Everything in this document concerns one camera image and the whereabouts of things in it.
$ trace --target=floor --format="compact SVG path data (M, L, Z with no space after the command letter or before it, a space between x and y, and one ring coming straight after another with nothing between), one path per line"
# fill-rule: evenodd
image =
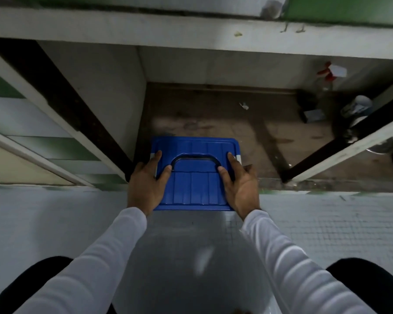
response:
M320 266L360 257L393 274L393 198L261 195L261 206ZM76 257L125 207L126 193L0 186L0 291L53 255ZM266 313L270 291L235 213L154 212L116 292L122 313Z
M248 110L239 105L243 102ZM135 159L148 160L152 136L231 137L240 144L243 164L254 164L259 177L278 178L278 171L296 165L334 138L329 121L304 124L298 110L293 94L148 84ZM393 182L393 163L389 155L364 151L314 178Z

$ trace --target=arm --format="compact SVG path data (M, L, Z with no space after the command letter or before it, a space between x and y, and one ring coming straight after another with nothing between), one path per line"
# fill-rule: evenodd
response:
M315 264L260 210L254 168L243 168L231 154L228 158L235 171L234 183L226 169L219 167L227 201L244 220L241 231L264 262L283 314L374 313L356 294Z
M130 208L121 211L102 236L28 299L17 314L106 313L131 251L147 228L146 215L162 200L171 167L156 181L160 158L158 152L146 166L137 164L129 184Z

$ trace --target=blue storage box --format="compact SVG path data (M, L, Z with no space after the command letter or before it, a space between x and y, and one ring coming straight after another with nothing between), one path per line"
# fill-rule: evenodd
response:
M156 210L231 211L217 167L225 167L234 179L227 160L231 152L241 162L239 143L233 138L155 137L151 157L162 151L156 177L171 164L172 175Z

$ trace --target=black pants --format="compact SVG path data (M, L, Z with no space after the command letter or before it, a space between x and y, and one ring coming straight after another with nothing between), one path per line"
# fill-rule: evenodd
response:
M15 312L73 259L52 257L34 264L0 294L0 314ZM340 259L327 270L358 295L377 314L393 314L393 275L363 259ZM111 305L108 314L116 314Z

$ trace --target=white sleeve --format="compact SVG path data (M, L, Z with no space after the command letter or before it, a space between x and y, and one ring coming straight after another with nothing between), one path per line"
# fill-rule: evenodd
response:
M146 228L141 210L124 209L102 236L15 313L105 314L131 251Z
M292 243L266 212L252 211L241 231L264 261L283 314L374 313L356 294Z

